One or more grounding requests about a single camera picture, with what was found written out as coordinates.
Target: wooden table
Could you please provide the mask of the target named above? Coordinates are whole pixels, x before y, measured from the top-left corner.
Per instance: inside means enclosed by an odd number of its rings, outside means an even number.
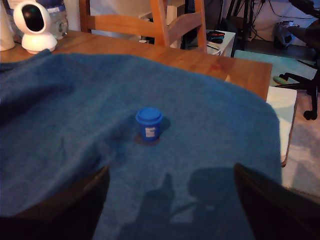
[[[257,94],[264,100],[267,99],[272,69],[269,63],[214,56],[77,31],[69,31],[68,35],[58,42],[53,53],[140,56],[164,65],[227,80]],[[2,51],[0,60],[2,63],[17,62],[32,56],[17,44],[13,49]]]

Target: teal mat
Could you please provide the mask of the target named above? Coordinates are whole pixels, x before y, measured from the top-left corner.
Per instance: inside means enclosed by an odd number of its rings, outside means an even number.
[[[274,80],[274,76],[279,76],[284,73],[297,74],[302,77],[312,79],[316,73],[316,70],[308,67],[294,58],[288,58],[283,56],[267,55],[262,53],[255,53],[250,51],[236,50],[234,57],[238,59],[253,60],[258,62],[264,62],[272,64],[272,73],[270,77],[270,86],[278,85]],[[289,78],[288,83],[296,83],[295,80]]]

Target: white label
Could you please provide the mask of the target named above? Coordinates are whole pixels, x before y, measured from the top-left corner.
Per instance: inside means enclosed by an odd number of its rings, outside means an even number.
[[[59,12],[59,8],[58,7],[48,8],[47,10],[48,10],[48,12],[50,14]]]
[[[24,0],[8,0],[9,7],[15,9],[19,3],[22,3]]]
[[[156,134],[155,134],[155,130],[156,128],[155,127],[146,127],[145,128],[145,136],[147,138],[152,138],[154,137]]]

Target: white security camera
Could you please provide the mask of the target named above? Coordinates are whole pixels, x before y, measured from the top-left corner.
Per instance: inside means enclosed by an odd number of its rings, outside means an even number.
[[[50,33],[51,18],[41,4],[34,1],[19,3],[13,12],[16,26],[24,33],[22,47],[31,54],[44,49],[55,50],[57,40]]]

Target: water bottle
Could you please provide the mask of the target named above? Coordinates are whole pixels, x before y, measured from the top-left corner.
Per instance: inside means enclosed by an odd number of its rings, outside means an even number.
[[[2,0],[10,25],[15,33],[15,40],[21,41],[23,33],[17,28],[14,21],[14,9],[24,0]],[[62,39],[68,31],[68,20],[64,0],[33,0],[44,6],[49,12],[51,18],[50,32],[56,39]]]

